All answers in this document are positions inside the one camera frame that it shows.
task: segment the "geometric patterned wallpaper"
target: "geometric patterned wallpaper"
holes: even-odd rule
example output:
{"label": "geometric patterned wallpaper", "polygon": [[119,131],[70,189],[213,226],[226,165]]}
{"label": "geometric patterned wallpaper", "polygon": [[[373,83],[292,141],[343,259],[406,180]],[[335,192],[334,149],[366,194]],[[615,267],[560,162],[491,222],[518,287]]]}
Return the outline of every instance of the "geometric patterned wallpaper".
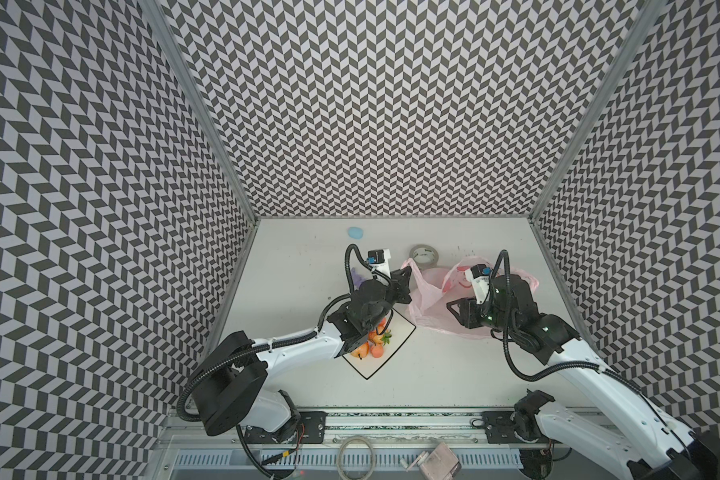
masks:
{"label": "geometric patterned wallpaper", "polygon": [[254,211],[526,214],[643,0],[163,0]]}
{"label": "geometric patterned wallpaper", "polygon": [[140,473],[246,230],[133,0],[0,0],[0,478]]}
{"label": "geometric patterned wallpaper", "polygon": [[720,2],[665,7],[540,227],[608,362],[720,435]]}

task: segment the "white tabletop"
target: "white tabletop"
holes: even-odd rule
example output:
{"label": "white tabletop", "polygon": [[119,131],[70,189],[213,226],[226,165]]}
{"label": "white tabletop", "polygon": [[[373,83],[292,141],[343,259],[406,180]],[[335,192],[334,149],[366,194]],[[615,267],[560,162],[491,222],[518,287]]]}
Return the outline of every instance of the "white tabletop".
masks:
{"label": "white tabletop", "polygon": [[[350,226],[364,230],[360,240]],[[222,337],[244,330],[249,338],[285,335],[314,326],[326,303],[346,293],[344,251],[389,248],[392,268],[416,244],[437,249],[440,266],[464,256],[494,261],[509,251],[511,265],[540,282],[539,310],[573,325],[525,218],[277,219],[262,220],[246,262]],[[362,269],[353,258],[353,265]],[[398,310],[407,311],[398,305]],[[531,354],[510,348],[518,368],[543,366]],[[273,379],[300,407],[512,406],[526,389],[541,389],[567,406],[592,402],[557,374],[527,383],[509,370],[497,340],[468,340],[425,328],[411,338],[371,379],[343,359],[325,360]]]}

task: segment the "blue object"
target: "blue object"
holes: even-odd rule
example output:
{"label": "blue object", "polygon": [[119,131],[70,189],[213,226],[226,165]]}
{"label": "blue object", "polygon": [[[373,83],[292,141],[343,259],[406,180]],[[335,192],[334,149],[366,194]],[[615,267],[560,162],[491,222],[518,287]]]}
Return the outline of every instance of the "blue object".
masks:
{"label": "blue object", "polygon": [[360,240],[362,238],[362,228],[359,226],[350,226],[347,234],[356,240]]}

